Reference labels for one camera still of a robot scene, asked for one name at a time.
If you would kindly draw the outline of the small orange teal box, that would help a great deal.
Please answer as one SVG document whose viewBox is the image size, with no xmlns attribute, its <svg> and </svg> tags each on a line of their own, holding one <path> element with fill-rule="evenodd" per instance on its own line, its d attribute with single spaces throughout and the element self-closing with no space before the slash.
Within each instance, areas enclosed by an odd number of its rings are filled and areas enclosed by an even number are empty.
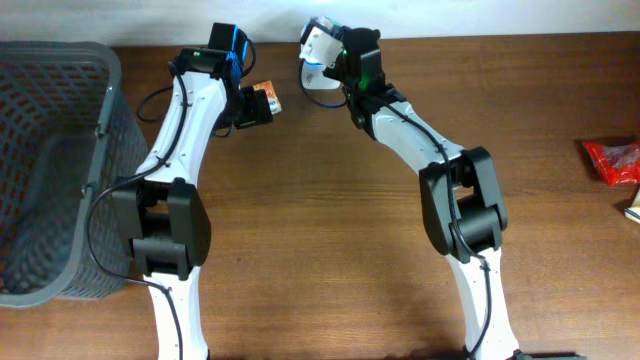
<svg viewBox="0 0 640 360">
<path fill-rule="evenodd" d="M 281 103 L 276 95 L 275 88 L 271 80 L 260 82 L 255 84 L 253 88 L 258 90 L 264 90 L 269 103 L 269 108 L 272 114 L 277 114 L 282 111 Z"/>
</svg>

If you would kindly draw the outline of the red snack bag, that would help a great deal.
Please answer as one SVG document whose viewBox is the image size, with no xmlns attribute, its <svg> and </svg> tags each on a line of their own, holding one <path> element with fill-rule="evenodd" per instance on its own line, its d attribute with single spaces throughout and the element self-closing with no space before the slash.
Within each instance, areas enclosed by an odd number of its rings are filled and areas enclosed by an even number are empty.
<svg viewBox="0 0 640 360">
<path fill-rule="evenodd" d="M 639 183 L 639 142 L 605 146 L 584 141 L 591 162 L 600 178 L 610 187 Z"/>
</svg>

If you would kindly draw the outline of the cream yellow snack bag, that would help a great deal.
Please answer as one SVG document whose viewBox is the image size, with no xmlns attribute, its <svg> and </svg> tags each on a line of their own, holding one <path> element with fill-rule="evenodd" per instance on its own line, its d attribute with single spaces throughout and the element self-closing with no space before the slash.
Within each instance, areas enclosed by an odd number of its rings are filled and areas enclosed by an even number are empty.
<svg viewBox="0 0 640 360">
<path fill-rule="evenodd" d="M 640 223 L 640 190 L 637 191 L 631 205 L 624 210 L 624 215 L 635 223 Z"/>
</svg>

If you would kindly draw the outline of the small teal tissue pack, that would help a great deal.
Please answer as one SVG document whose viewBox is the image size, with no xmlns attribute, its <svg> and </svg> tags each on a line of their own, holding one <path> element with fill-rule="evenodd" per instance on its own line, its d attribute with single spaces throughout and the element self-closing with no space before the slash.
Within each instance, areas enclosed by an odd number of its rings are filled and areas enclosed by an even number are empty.
<svg viewBox="0 0 640 360">
<path fill-rule="evenodd" d="M 339 37 L 343 30 L 343 25 L 326 16 L 314 16 L 309 19 L 309 24 L 321 29 L 323 32 L 330 34 L 332 37 Z"/>
</svg>

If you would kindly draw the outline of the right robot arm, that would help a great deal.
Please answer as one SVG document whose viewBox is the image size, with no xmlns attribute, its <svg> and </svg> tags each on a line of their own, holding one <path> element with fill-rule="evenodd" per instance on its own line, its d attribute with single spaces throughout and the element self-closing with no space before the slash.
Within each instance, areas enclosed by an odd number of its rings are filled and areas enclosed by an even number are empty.
<svg viewBox="0 0 640 360">
<path fill-rule="evenodd" d="M 493 159 L 437 133 L 385 79 L 380 33 L 339 29 L 342 44 L 325 75 L 343 85 L 354 124 L 393 150 L 419 180 L 428 240 L 454 274 L 470 359 L 512 359 L 519 343 L 509 323 L 500 275 L 502 233 L 508 224 Z"/>
</svg>

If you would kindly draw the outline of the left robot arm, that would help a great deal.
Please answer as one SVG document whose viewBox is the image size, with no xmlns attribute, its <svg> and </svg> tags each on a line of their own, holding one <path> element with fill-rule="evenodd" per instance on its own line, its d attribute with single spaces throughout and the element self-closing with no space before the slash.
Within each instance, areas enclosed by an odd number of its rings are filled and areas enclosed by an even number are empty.
<svg viewBox="0 0 640 360">
<path fill-rule="evenodd" d="M 199 195 L 200 168 L 218 130 L 272 119 L 264 91 L 244 87 L 251 44 L 185 48 L 170 62 L 171 101 L 134 175 L 107 191 L 122 238 L 148 288 L 161 359 L 207 359 L 199 280 L 212 225 Z"/>
</svg>

